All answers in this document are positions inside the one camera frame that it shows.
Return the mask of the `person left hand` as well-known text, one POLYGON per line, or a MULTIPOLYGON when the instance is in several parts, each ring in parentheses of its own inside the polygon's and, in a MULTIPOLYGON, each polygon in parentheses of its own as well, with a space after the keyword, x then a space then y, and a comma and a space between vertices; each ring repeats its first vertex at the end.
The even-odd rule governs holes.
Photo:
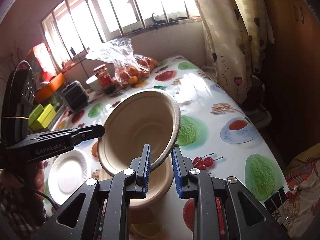
POLYGON ((32 190, 44 193, 46 184, 44 179, 43 162, 33 163, 28 166, 31 169, 31 175, 29 177, 29 186, 32 190))

